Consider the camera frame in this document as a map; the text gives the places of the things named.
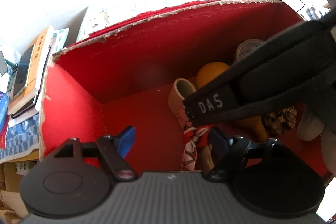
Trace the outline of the person right hand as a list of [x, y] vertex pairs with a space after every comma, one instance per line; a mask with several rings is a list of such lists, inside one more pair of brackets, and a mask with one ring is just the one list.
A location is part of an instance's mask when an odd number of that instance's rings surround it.
[[321, 152], [327, 170], [335, 175], [335, 132], [308, 109], [305, 109], [297, 129], [298, 137], [303, 141], [321, 138]]

